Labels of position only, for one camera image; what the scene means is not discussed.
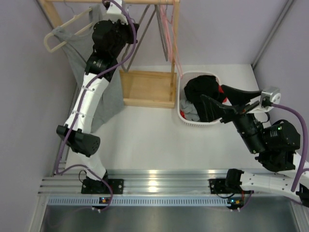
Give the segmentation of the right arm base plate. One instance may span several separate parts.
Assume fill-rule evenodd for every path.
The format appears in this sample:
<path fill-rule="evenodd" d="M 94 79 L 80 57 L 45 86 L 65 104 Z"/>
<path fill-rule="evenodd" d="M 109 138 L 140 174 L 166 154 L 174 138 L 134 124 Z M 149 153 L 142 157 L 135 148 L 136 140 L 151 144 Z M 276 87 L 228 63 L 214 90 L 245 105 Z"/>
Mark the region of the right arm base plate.
<path fill-rule="evenodd" d="M 225 178 L 209 179 L 211 194 L 228 194 L 230 191 L 225 186 Z"/>

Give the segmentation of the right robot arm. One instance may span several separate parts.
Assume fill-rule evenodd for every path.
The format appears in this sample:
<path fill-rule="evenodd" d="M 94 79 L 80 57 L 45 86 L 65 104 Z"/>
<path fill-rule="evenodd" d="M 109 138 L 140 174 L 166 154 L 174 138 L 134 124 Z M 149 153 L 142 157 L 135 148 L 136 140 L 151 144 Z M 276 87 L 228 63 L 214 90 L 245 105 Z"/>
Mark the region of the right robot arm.
<path fill-rule="evenodd" d="M 297 111 L 280 105 L 281 93 L 277 87 L 258 91 L 245 91 L 223 85 L 222 90 L 230 105 L 201 95 L 207 113 L 221 123 L 232 122 L 251 154 L 266 170 L 273 174 L 253 174 L 229 169 L 224 190 L 227 193 L 266 192 L 289 198 L 304 206 L 309 205 L 309 163 L 306 160 L 309 135 L 303 117 Z M 299 134 L 295 126 L 285 119 L 264 127 L 255 114 L 267 113 L 273 108 L 294 114 L 302 126 Z"/>

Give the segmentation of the red tank top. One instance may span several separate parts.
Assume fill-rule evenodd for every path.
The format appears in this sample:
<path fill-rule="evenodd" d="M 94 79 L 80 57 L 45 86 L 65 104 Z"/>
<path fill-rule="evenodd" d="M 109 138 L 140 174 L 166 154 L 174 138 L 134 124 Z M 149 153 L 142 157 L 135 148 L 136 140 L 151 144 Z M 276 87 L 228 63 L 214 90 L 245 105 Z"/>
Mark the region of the red tank top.
<path fill-rule="evenodd" d="M 184 89 L 185 89 L 185 92 L 188 92 L 188 96 L 189 96 L 189 98 L 192 101 L 187 99 L 187 95 L 186 94 L 185 94 L 185 98 L 184 99 L 187 99 L 188 101 L 190 101 L 194 106 L 195 106 L 195 104 L 196 105 L 200 104 L 200 102 L 198 101 L 198 100 L 200 100 L 200 98 L 198 98 L 198 97 L 201 94 L 205 94 L 207 96 L 210 96 L 213 99 L 219 101 L 220 103 L 225 103 L 227 101 L 226 95 L 224 94 L 221 86 L 218 85 L 218 84 L 209 84 L 208 87 L 205 86 L 205 85 L 203 85 L 201 87 L 199 87 L 199 86 L 195 87 L 195 86 L 186 85 L 186 87 Z"/>

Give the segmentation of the light grey tank top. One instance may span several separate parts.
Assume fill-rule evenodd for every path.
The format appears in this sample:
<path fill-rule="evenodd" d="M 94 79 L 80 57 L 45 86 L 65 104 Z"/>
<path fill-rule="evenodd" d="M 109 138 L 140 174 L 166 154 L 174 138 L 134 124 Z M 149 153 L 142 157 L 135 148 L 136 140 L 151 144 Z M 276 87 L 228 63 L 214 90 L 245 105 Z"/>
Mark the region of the light grey tank top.
<path fill-rule="evenodd" d="M 180 114 L 184 119 L 188 121 L 200 121 L 200 117 L 198 116 L 195 106 L 187 99 L 180 100 Z"/>

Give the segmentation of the beige hanger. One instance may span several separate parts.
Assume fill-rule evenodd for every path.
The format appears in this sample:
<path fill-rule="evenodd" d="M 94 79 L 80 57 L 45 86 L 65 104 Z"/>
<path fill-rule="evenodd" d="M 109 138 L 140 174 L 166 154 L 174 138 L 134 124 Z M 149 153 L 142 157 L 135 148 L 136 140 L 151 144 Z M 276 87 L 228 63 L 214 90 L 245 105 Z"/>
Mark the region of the beige hanger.
<path fill-rule="evenodd" d="M 145 10 L 144 10 L 144 12 L 143 12 L 143 14 L 142 14 L 142 16 L 141 16 L 141 18 L 140 18 L 140 21 L 139 21 L 140 24 L 141 24 L 141 22 L 143 21 L 143 19 L 144 19 L 144 17 L 145 17 L 145 15 L 146 15 L 146 13 L 147 13 L 147 11 L 148 11 L 149 8 L 150 8 L 150 5 L 147 5 L 147 6 L 145 7 Z M 134 52 L 132 53 L 132 55 L 131 55 L 131 57 L 130 57 L 130 61 L 129 61 L 128 65 L 127 65 L 127 66 L 125 66 L 125 64 L 122 64 L 122 65 L 121 65 L 122 70 L 123 70 L 124 72 L 126 72 L 126 73 L 128 73 L 129 70 L 130 70 L 130 68 L 131 68 L 131 65 L 132 65 L 132 63 L 133 63 L 133 61 L 134 61 L 134 59 L 135 59 L 135 56 L 136 56 L 136 54 L 137 54 L 139 48 L 140 48 L 140 45 L 142 44 L 143 39 L 144 39 L 144 37 L 145 37 L 145 35 L 146 35 L 148 29 L 149 29 L 150 23 L 152 22 L 152 20 L 153 20 L 153 18 L 154 18 L 154 15 L 156 14 L 156 10 L 157 10 L 157 6 L 155 5 L 155 6 L 154 6 L 154 10 L 153 10 L 153 12 L 152 12 L 152 14 L 151 14 L 151 16 L 150 16 L 148 22 L 147 22 L 147 24 L 146 24 L 146 26 L 145 26 L 145 28 L 144 28 L 142 34 L 141 34 L 140 40 L 137 41 L 137 45 L 136 45 L 136 47 L 135 47 L 135 49 L 134 49 Z M 123 61 L 123 60 L 125 59 L 125 55 L 127 55 L 128 49 L 130 48 L 130 46 L 131 46 L 131 45 L 129 44 L 129 45 L 126 47 L 126 50 L 125 50 L 125 52 L 124 52 L 124 54 L 123 54 L 123 56 L 122 56 L 121 61 Z"/>

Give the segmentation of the black tank top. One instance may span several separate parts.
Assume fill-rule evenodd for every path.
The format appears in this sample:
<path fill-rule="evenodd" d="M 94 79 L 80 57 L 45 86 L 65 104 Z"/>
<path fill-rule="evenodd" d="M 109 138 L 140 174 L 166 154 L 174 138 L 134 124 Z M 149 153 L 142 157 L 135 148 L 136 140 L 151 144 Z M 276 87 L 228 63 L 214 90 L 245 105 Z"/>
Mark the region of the black tank top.
<path fill-rule="evenodd" d="M 227 101 L 227 96 L 224 94 L 221 86 L 216 81 L 213 75 L 200 75 L 191 79 L 184 87 L 186 99 L 191 102 L 200 118 L 200 122 L 215 121 L 214 113 L 206 110 L 201 99 L 201 95 L 206 95 L 219 103 Z"/>

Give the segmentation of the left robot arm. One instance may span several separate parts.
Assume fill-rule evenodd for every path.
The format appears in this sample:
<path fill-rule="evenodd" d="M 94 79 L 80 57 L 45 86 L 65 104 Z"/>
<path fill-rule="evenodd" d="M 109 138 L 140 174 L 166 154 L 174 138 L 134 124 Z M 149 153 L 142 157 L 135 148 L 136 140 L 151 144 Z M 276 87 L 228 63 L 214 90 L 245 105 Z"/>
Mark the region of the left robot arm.
<path fill-rule="evenodd" d="M 138 29 L 139 24 L 123 24 L 120 20 L 94 25 L 93 52 L 86 63 L 77 102 L 65 124 L 56 129 L 63 143 L 82 161 L 79 166 L 86 173 L 82 194 L 109 192 L 108 173 L 98 156 L 100 138 L 92 134 L 91 126 L 99 101 L 119 66 L 117 57 L 126 44 L 136 44 Z"/>

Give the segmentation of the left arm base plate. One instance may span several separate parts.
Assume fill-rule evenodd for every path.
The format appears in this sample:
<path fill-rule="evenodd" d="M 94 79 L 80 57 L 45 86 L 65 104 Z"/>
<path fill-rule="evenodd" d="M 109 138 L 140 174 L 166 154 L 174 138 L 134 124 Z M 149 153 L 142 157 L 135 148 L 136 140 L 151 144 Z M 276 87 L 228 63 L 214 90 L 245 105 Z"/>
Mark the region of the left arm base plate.
<path fill-rule="evenodd" d="M 110 186 L 113 194 L 123 194 L 124 180 L 123 179 L 108 179 L 108 185 Z M 83 180 L 82 194 L 109 194 L 108 187 L 99 180 L 89 179 L 88 177 Z"/>

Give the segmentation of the pink hanger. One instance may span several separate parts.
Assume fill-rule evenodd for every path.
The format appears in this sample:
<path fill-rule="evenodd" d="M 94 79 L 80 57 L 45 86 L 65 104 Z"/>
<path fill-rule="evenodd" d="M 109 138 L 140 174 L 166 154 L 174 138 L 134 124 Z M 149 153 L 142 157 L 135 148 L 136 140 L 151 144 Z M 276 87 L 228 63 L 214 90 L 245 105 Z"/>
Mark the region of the pink hanger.
<path fill-rule="evenodd" d="M 160 5 L 166 4 L 166 1 L 159 1 L 159 2 L 163 2 Z M 167 8 L 167 15 L 168 18 L 171 17 L 171 13 L 172 13 L 172 2 L 171 0 L 168 0 L 168 8 Z M 176 10 L 175 10 L 175 17 L 174 20 L 178 23 L 178 25 L 176 25 L 176 23 L 174 23 L 174 29 L 176 30 L 176 39 L 177 39 L 177 48 L 178 48 L 178 28 L 179 28 L 179 16 L 180 16 L 180 1 L 176 3 Z M 181 61 L 180 61 L 180 55 L 179 55 L 179 61 L 178 62 L 170 62 L 171 63 L 171 72 L 175 72 L 175 70 L 177 70 L 178 76 L 181 77 L 183 74 L 183 69 L 182 69 L 182 65 L 181 65 Z"/>
<path fill-rule="evenodd" d="M 176 39 L 176 30 L 174 29 L 174 23 L 178 25 L 178 23 L 174 20 L 176 3 L 178 0 L 172 0 L 172 13 L 171 17 L 168 18 L 167 8 L 168 1 L 166 0 L 166 4 L 159 5 L 159 22 L 161 23 L 162 35 L 163 35 L 163 49 L 166 57 L 166 61 L 170 62 L 178 62 L 179 61 L 179 53 L 177 48 L 177 39 Z"/>

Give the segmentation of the taupe hanger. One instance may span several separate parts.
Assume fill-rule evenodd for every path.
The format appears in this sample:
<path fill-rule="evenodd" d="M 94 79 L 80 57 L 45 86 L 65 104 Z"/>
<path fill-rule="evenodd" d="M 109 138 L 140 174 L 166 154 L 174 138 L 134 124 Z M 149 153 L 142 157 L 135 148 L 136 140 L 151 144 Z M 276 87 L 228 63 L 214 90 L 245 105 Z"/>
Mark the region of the taupe hanger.
<path fill-rule="evenodd" d="M 163 23 L 162 23 L 162 17 L 161 17 L 159 5 L 155 5 L 155 12 L 156 12 L 156 18 L 157 18 L 159 35 L 160 35 L 163 53 L 164 53 L 164 56 L 165 56 L 165 60 L 168 61 L 169 60 L 168 44 L 167 44 L 167 39 L 165 37 L 165 32 L 164 32 L 164 27 L 163 27 Z"/>

